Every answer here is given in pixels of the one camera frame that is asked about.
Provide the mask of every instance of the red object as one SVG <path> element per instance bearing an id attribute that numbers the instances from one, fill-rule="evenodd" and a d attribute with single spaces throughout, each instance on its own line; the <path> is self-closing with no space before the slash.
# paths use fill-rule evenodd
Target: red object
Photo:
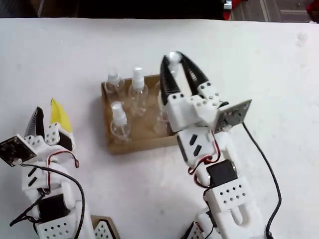
<path id="1" fill-rule="evenodd" d="M 313 3 L 307 6 L 307 12 L 311 14 L 313 11 L 319 11 L 319 0 L 314 0 Z"/>
<path id="2" fill-rule="evenodd" d="M 307 6 L 307 12 L 313 21 L 319 22 L 319 0 L 314 0 Z"/>
<path id="3" fill-rule="evenodd" d="M 237 7 L 238 4 L 241 3 L 241 2 L 242 2 L 242 0 L 233 0 L 233 1 L 232 1 L 232 9 L 235 9 L 235 7 Z M 225 20 L 228 20 L 228 19 L 229 19 L 230 13 L 231 13 L 231 11 L 225 11 L 225 12 L 224 12 L 224 19 L 225 19 Z"/>

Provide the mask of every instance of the circuit board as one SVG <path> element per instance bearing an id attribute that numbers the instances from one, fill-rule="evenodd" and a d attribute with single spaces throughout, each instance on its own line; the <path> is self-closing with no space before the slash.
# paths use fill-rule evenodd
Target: circuit board
<path id="1" fill-rule="evenodd" d="M 218 112 L 218 120 L 214 133 L 219 133 L 228 126 L 233 127 L 244 122 L 251 101 L 247 100 L 235 106 L 226 105 L 221 107 Z"/>
<path id="2" fill-rule="evenodd" d="M 15 160 L 21 159 L 22 162 L 25 162 L 34 157 L 36 154 L 20 135 L 0 143 L 0 158 L 11 167 L 14 167 Z"/>

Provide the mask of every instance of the red wire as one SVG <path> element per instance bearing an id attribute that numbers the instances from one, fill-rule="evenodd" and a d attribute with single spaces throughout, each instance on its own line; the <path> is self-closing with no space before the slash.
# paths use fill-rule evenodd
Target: red wire
<path id="1" fill-rule="evenodd" d="M 63 151 L 59 151 L 59 152 L 56 152 L 56 153 L 53 153 L 49 156 L 48 158 L 48 161 L 47 161 L 47 167 L 49 167 L 50 165 L 50 162 L 51 162 L 51 157 L 52 156 L 55 156 L 55 155 L 58 155 L 58 154 L 61 154 L 61 153 L 70 153 L 74 159 L 74 164 L 75 164 L 75 168 L 78 168 L 79 167 L 79 160 L 76 159 L 75 155 L 70 152 L 70 151 L 67 151 L 67 150 L 63 150 Z M 47 183 L 48 183 L 48 187 L 49 187 L 49 190 L 51 192 L 51 174 L 50 172 L 48 172 L 48 180 L 47 180 Z"/>
<path id="2" fill-rule="evenodd" d="M 211 160 L 212 160 L 212 155 L 207 155 L 207 156 L 201 158 L 201 159 L 199 160 L 199 162 L 197 163 L 197 165 L 195 166 L 194 169 L 192 169 L 191 167 L 188 168 L 188 173 L 189 173 L 190 175 L 193 175 L 193 174 L 195 173 L 196 169 L 197 169 L 197 168 L 199 167 L 199 165 L 202 164 L 202 163 L 204 163 L 204 164 L 206 165 L 206 164 L 216 163 L 216 162 L 219 161 L 220 156 L 221 156 L 220 148 L 219 148 L 219 145 L 218 145 L 218 143 L 217 143 L 217 140 L 216 140 L 216 138 L 215 138 L 213 132 L 212 132 L 212 135 L 213 135 L 213 137 L 214 137 L 214 146 L 215 146 L 215 149 L 216 149 L 216 151 L 217 151 L 217 159 L 214 160 L 214 161 L 211 161 Z M 195 182 L 195 184 L 196 184 L 197 186 L 199 186 L 199 187 L 206 188 L 206 189 L 209 188 L 209 186 L 208 186 L 208 187 L 207 187 L 207 186 L 204 186 L 203 184 L 201 184 L 201 183 L 198 181 L 196 174 L 194 174 L 194 182 Z"/>

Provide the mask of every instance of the robotic arm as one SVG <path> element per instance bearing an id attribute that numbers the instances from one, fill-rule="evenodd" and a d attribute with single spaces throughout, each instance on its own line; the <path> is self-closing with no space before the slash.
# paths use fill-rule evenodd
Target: robotic arm
<path id="1" fill-rule="evenodd" d="M 0 157 L 11 167 L 22 166 L 22 190 L 31 203 L 10 226 L 29 220 L 40 239 L 115 238 L 107 222 L 100 221 L 93 230 L 83 189 L 61 165 L 72 160 L 79 167 L 72 153 L 74 148 L 68 117 L 53 99 L 47 129 L 43 127 L 43 111 L 38 107 L 24 138 L 16 135 L 0 143 Z M 71 181 L 80 189 L 81 200 L 75 199 Z"/>
<path id="2" fill-rule="evenodd" d="M 205 188 L 203 198 L 208 205 L 183 238 L 265 238 L 261 213 L 240 172 L 240 160 L 228 133 L 244 122 L 251 100 L 233 106 L 222 101 L 203 72 L 182 53 L 175 54 L 180 56 L 192 95 L 186 97 L 180 91 L 171 73 L 176 62 L 165 56 L 160 67 L 161 98 L 188 172 Z"/>

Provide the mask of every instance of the gripper jaw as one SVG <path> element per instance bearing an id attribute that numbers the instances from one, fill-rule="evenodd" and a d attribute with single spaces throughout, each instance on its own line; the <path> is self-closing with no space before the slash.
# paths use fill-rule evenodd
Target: gripper jaw
<path id="1" fill-rule="evenodd" d="M 183 66 L 183 70 L 192 95 L 198 95 L 197 88 L 202 83 L 208 82 L 208 78 L 187 56 L 179 51 L 177 53 L 181 55 L 180 63 Z M 175 81 L 175 78 L 170 72 L 169 64 L 169 59 L 164 56 L 160 65 L 159 73 L 161 98 L 164 105 L 167 104 L 167 99 L 170 94 L 180 93 L 180 89 Z"/>
<path id="2" fill-rule="evenodd" d="M 169 60 L 166 56 L 164 56 L 160 65 L 160 72 L 159 72 L 161 100 L 163 101 L 164 106 L 167 104 L 168 96 L 170 94 L 180 93 L 180 89 L 173 75 L 171 74 L 168 66 L 169 66 Z"/>
<path id="3" fill-rule="evenodd" d="M 200 70 L 198 66 L 192 60 L 190 60 L 183 53 L 178 52 L 181 55 L 181 64 L 184 69 L 184 73 L 191 90 L 192 95 L 198 95 L 198 87 L 202 83 L 208 82 L 208 78 L 204 75 L 204 73 Z"/>

